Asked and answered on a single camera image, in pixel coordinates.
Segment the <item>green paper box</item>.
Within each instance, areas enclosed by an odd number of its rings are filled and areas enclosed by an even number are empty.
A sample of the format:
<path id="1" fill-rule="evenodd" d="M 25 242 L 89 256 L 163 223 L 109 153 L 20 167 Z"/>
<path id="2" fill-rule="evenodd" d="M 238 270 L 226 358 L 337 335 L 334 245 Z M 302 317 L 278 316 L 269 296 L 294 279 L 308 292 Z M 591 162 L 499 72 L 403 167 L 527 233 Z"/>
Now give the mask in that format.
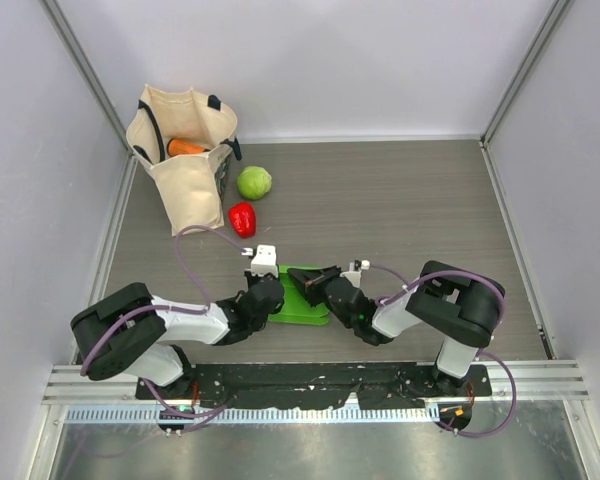
<path id="1" fill-rule="evenodd" d="M 279 278 L 284 288 L 282 309 L 269 316 L 268 321 L 279 324 L 325 326 L 329 323 L 330 312 L 324 304 L 312 307 L 293 285 L 288 274 L 290 266 L 279 266 Z"/>

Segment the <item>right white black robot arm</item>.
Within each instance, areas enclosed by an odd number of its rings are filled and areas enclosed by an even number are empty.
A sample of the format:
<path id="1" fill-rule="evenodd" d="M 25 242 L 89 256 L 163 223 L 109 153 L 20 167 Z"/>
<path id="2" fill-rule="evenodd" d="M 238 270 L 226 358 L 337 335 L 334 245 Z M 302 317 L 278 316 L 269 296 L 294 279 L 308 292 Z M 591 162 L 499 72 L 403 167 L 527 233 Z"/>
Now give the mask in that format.
<path id="1" fill-rule="evenodd" d="M 372 267 L 356 261 L 337 266 L 290 268 L 294 288 L 311 306 L 324 305 L 363 342 L 380 346 L 418 324 L 444 335 L 431 371 L 437 391 L 462 392 L 471 363 L 490 343 L 505 310 L 504 287 L 497 281 L 430 260 L 418 278 L 391 296 L 374 300 L 361 290 L 361 274 Z"/>

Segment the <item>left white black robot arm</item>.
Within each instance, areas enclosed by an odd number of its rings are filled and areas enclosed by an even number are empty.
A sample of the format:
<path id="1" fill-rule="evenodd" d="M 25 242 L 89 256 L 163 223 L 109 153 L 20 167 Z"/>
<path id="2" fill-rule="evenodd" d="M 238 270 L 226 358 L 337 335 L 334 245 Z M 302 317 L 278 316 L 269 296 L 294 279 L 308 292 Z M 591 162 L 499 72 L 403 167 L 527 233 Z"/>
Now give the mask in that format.
<path id="1" fill-rule="evenodd" d="M 271 274 L 207 306 L 169 302 L 135 282 L 77 314 L 70 325 L 82 376 L 103 381 L 133 375 L 141 383 L 141 398 L 156 392 L 180 399 L 197 381 L 181 342 L 228 346 L 244 341 L 264 329 L 283 305 L 283 285 Z"/>

